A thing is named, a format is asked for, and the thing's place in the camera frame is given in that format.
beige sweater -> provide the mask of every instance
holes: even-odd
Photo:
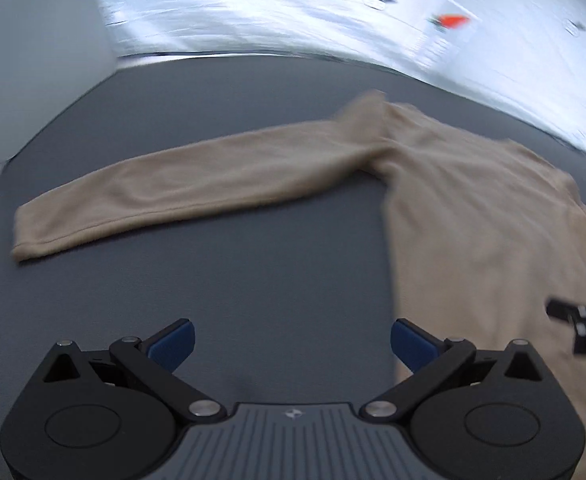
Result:
[[[441,124],[380,92],[333,120],[139,156],[53,189],[17,210],[13,256],[309,195],[358,169],[388,186],[397,316],[478,348],[531,340],[586,426],[586,358],[544,311],[548,296],[586,303],[586,206],[575,182],[515,142]],[[574,478],[586,480],[586,450]]]

white wall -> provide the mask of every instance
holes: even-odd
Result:
[[[0,160],[115,66],[96,0],[0,0]]]
[[[266,49],[363,60],[586,150],[586,0],[100,1],[121,56]],[[446,32],[429,22],[449,13],[473,20]]]

metal screw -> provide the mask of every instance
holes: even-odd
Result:
[[[211,399],[196,400],[189,406],[189,411],[197,416],[211,416],[219,412],[221,406]]]
[[[397,411],[397,408],[393,402],[388,402],[387,400],[374,400],[373,402],[369,402],[364,410],[370,416],[382,417],[393,415],[393,413]]]

gray table surface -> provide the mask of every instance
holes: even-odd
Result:
[[[303,200],[138,230],[21,265],[9,255],[15,209],[46,190],[131,156],[327,118],[371,88],[445,123],[525,144],[569,171],[586,203],[586,155],[405,76],[284,57],[123,70],[0,168],[0,425],[57,339],[102,349],[178,317],[195,323],[197,343],[176,374],[227,406],[359,405],[391,386],[385,186],[367,174]],[[10,478],[1,455],[0,478]]]

blue gripper pad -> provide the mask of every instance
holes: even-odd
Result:
[[[391,349],[415,373],[439,357],[441,341],[412,323],[398,319],[391,328]]]
[[[187,321],[148,348],[147,357],[173,372],[195,348],[195,327]]]

